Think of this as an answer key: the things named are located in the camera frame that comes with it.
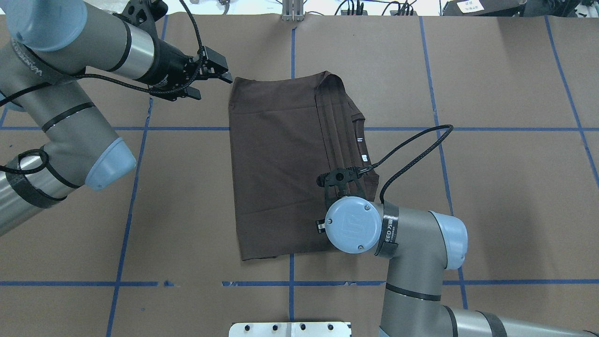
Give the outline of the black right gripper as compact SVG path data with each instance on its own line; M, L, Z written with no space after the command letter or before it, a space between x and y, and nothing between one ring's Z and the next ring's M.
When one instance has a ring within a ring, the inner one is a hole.
M326 233L326 226L327 222L325 221L325 219L316 221L316 228L318 233Z

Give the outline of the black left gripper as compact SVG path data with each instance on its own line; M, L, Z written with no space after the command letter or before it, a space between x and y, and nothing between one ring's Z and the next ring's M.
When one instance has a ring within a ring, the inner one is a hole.
M173 45L159 41L154 64L148 71L150 95L165 100L201 100L201 92L193 88L192 83L209 79L233 83L225 56L205 45L199 48L196 56L189 56Z

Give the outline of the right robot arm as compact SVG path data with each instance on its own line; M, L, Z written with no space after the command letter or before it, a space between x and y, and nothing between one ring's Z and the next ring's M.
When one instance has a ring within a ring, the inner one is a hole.
M334 201L316 227L340 251L388 259L380 337L598 335L443 305L444 271L461 267L468 248L466 226L454 216L347 196Z

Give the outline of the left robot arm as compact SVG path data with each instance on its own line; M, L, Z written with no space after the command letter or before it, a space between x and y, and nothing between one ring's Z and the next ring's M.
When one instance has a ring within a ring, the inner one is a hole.
M1 166L1 234L86 185L102 190L137 162L79 85L100 79L170 102L201 99L195 81L232 83L226 58L203 45L186 55L158 36L162 0L130 0L108 13L83 0L3 0L1 105L26 112L48 137Z

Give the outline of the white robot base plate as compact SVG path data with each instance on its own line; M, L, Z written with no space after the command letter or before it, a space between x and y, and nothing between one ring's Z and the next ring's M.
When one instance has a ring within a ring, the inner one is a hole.
M229 337L351 337L348 322L238 322Z

